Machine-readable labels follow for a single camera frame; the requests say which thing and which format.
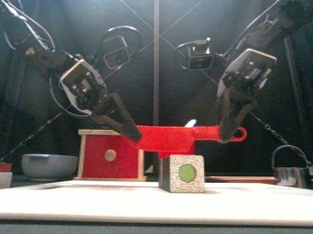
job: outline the speckled block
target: speckled block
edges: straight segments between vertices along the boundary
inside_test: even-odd
[[[203,156],[173,154],[162,159],[159,187],[173,193],[203,193]]]

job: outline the red handle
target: red handle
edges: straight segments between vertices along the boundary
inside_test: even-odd
[[[232,142],[242,142],[248,138],[248,131],[244,127],[238,127],[238,131],[241,132],[241,136],[233,136]],[[199,126],[193,127],[193,138],[194,140],[210,140],[210,141],[221,141],[221,127],[220,126]]]

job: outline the wooden board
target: wooden board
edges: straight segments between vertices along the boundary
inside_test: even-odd
[[[157,182],[64,181],[0,190],[0,219],[313,227],[313,191],[206,183],[170,193]]]

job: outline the gray bowl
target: gray bowl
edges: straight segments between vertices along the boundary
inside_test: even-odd
[[[34,181],[56,181],[74,176],[79,158],[58,154],[24,154],[22,170]]]

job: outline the pot handle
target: pot handle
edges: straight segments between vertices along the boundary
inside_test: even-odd
[[[301,156],[306,161],[306,167],[309,167],[310,163],[306,160],[306,155],[305,155],[304,151],[298,147],[296,147],[294,145],[284,144],[274,150],[274,152],[272,154],[272,167],[273,167],[273,169],[274,169],[274,165],[276,165],[276,159],[274,158],[276,158],[276,155],[277,155],[277,151],[281,150],[282,148],[292,148],[294,151],[297,151],[301,154],[298,156]]]

